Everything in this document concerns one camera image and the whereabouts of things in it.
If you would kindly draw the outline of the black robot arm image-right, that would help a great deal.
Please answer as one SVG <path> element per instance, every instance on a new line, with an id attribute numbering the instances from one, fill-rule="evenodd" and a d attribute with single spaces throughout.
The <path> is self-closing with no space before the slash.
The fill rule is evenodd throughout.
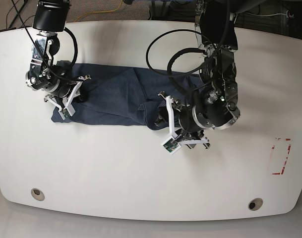
<path id="1" fill-rule="evenodd" d="M 237 69 L 234 53 L 238 42 L 234 31 L 236 15 L 229 0 L 198 0 L 195 7 L 195 28 L 198 46 L 180 50 L 170 59 L 165 76 L 183 95 L 179 100 L 160 92 L 166 107 L 159 110 L 156 123 L 166 122 L 168 138 L 163 147 L 170 153 L 183 145 L 194 148 L 202 144 L 210 147 L 205 130 L 223 130 L 232 126 L 240 117 L 238 109 Z M 204 55 L 198 72 L 202 85 L 185 89 L 177 83 L 172 66 L 179 57 L 188 53 Z"/>

